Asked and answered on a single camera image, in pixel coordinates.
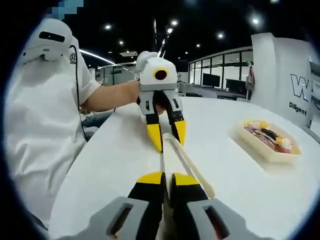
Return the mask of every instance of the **logo letter w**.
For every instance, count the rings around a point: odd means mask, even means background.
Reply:
[[[309,102],[308,96],[307,96],[307,88],[309,85],[309,80],[306,81],[304,77],[297,77],[297,75],[290,74],[291,75],[291,82],[293,87],[293,95],[295,95],[298,98],[301,98],[301,95],[303,96],[303,100]]]

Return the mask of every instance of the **gripper camera lens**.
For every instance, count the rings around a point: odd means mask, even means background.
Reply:
[[[167,77],[167,72],[164,70],[159,70],[155,73],[154,77],[157,80],[163,80]]]

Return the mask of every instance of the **white table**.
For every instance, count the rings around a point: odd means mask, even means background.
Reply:
[[[187,131],[184,149],[212,185],[216,197],[242,215],[247,228],[280,240],[305,218],[317,197],[320,146],[303,130],[256,105],[182,97]],[[295,137],[302,156],[295,167],[268,168],[229,135],[248,120],[266,120]],[[167,115],[162,130],[170,130]],[[118,196],[127,196],[142,175],[161,169],[161,154],[147,136],[139,107],[118,108],[100,127],[68,172],[52,210],[52,238],[85,229],[90,217]]]

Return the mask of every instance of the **plastic food container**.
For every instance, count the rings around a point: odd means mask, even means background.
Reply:
[[[250,133],[248,130],[244,128],[247,122],[262,122],[262,121],[250,120],[250,121],[242,122],[236,127],[236,132],[247,144],[253,147],[257,151],[257,153],[259,153],[267,162],[278,163],[278,164],[293,164],[299,159],[301,155],[301,150],[297,141],[287,132],[282,130],[280,127],[276,126],[273,123],[267,122],[266,129],[273,131],[278,136],[288,138],[292,143],[291,153],[277,152],[272,148],[270,148],[268,145],[262,142],[259,138],[257,138],[256,136],[254,136],[252,133]]]

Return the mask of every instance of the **black ceiling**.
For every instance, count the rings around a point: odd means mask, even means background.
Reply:
[[[305,39],[292,8],[282,0],[84,0],[77,14],[66,14],[64,21],[79,40],[80,48],[115,63],[132,62],[122,57],[125,51],[160,49],[173,19],[165,45],[165,58],[176,62],[195,60],[224,50],[251,46],[251,35],[271,32],[275,37]],[[251,24],[252,16],[260,19],[260,28]],[[153,45],[153,19],[156,20],[157,42]],[[112,28],[106,30],[106,24]],[[224,32],[224,39],[217,33]],[[92,67],[107,63],[84,56]]]

